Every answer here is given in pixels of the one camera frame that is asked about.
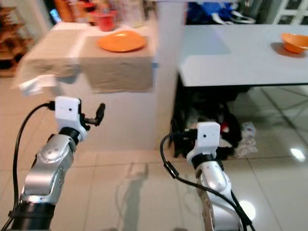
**white floor tile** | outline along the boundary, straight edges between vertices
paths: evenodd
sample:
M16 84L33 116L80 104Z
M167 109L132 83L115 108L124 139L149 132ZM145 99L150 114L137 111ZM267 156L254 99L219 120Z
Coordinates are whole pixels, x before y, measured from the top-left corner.
M26 163L28 168L34 160L35 153L31 156L25 154L26 148L30 145L31 136L33 135L35 129L41 122L45 111L40 109L37 111L28 121L24 132L21 136L21 142L19 147L19 158L18 158L18 168L25 165L22 159L28 159ZM24 121L26 114L15 114L15 115L0 115L0 169L8 170L12 169L13 155L15 142L17 138L18 131L22 122Z
M308 129L308 124L306 123L308 110L306 105L301 105L292 109L281 109L281 112L298 128Z
M281 117L279 111L272 106L259 107L234 107L230 110L240 123L247 121L264 121L265 118Z
M232 160L224 161L223 164L238 200L249 201L255 207L256 218L253 220L255 229L257 231L281 231L248 162L246 160ZM174 166L183 177L194 179L193 168L187 163L175 163ZM195 189L180 182L178 187L185 228L189 231L202 230L201 202Z
M19 193L21 192L27 171L18 171L18 188ZM3 225L8 219L9 211L13 207L14 203L14 190L13 190L13 179L10 177L10 180L7 182L6 187L3 188L1 198L0 198L0 224Z
M69 169L51 222L51 230L84 230L89 209L93 171L92 167Z
M169 231L180 226L176 185L162 164L95 167L86 230Z
M165 150L166 157L173 162L185 161L182 156L174 158L171 151ZM130 163L162 163L158 150L136 150L117 152L98 152L96 166L123 165Z
M307 230L308 163L292 158L249 160L283 231Z
M299 135L304 139L306 143L308 143L308 130L303 131L303 130L297 130Z
M293 87L264 87L263 90L280 109L306 107L308 95L302 91L301 86Z
M34 107L54 98L50 92L26 97L19 89L11 89L12 80L0 80L0 115L29 113Z
M292 148L308 154L306 144L276 109L268 114L264 111L257 113L251 121L257 130L255 140L258 152L248 154L247 158L291 156Z
M240 93L236 100L230 103L231 107L257 107L272 106L271 102L263 94L261 88L253 88L247 93Z
M8 187L10 183L9 180L12 180L12 172L11 171L0 171L0 199L2 196L2 192Z

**white table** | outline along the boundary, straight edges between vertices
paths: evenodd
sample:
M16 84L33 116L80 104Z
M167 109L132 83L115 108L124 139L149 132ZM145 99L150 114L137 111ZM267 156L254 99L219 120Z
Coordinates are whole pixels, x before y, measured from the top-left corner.
M308 53L281 47L281 33L308 26L186 26L179 70L184 87L308 84Z

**orange plate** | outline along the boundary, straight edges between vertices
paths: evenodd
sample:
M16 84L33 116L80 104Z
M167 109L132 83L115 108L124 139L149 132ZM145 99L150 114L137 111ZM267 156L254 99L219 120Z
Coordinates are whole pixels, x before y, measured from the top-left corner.
M281 37L284 48L292 53L300 54L308 49L308 36L283 33Z
M128 52L138 50L146 45L146 39L134 31L119 31L100 38L100 48L112 52Z

